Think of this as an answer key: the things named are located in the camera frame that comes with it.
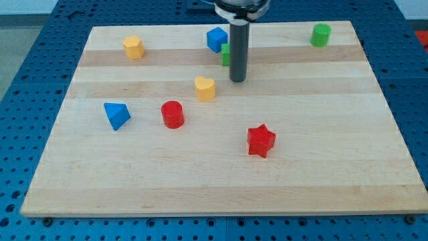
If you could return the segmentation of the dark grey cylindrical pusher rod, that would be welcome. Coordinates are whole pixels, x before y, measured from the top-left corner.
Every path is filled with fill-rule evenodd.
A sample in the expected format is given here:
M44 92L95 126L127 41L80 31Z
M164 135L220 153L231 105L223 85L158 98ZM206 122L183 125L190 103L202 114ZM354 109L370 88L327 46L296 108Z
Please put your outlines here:
M249 24L230 25L229 33L229 78L233 82L243 82L247 76Z

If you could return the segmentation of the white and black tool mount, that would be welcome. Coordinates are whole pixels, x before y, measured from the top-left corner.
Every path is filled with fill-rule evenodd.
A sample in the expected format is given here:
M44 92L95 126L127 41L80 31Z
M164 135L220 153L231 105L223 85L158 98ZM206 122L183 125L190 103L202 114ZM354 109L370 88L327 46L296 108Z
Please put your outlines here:
M214 0L215 12L232 25L257 21L270 9L270 0Z

